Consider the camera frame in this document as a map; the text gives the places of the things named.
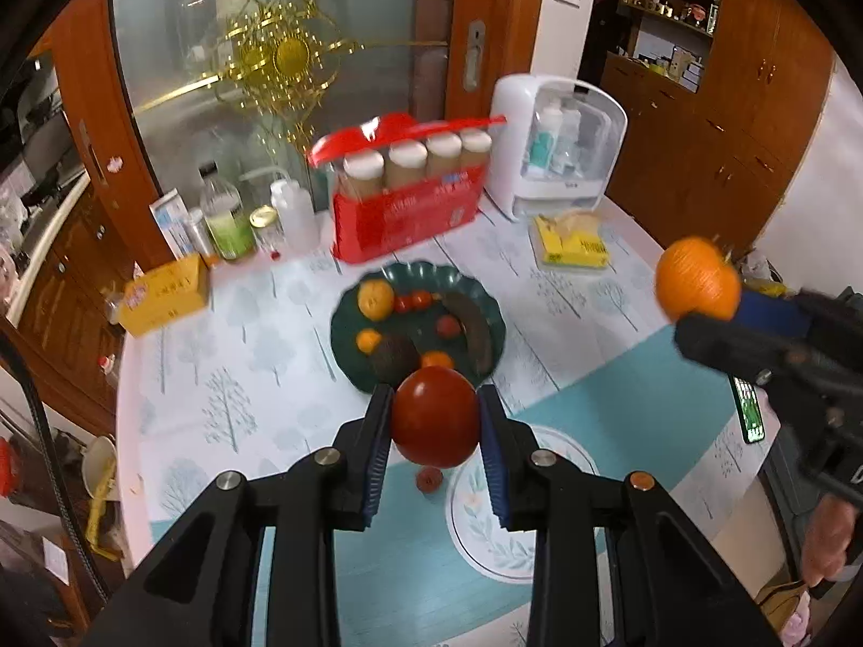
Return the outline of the person's right hand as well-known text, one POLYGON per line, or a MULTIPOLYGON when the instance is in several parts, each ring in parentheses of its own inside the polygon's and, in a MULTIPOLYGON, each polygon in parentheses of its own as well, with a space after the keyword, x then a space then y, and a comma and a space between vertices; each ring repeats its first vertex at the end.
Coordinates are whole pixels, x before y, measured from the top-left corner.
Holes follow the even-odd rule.
POLYGON ((806 530, 802 552, 803 580, 816 587, 822 580, 834 580, 847 562, 847 548, 853 539, 859 510, 835 495, 819 501, 806 530))

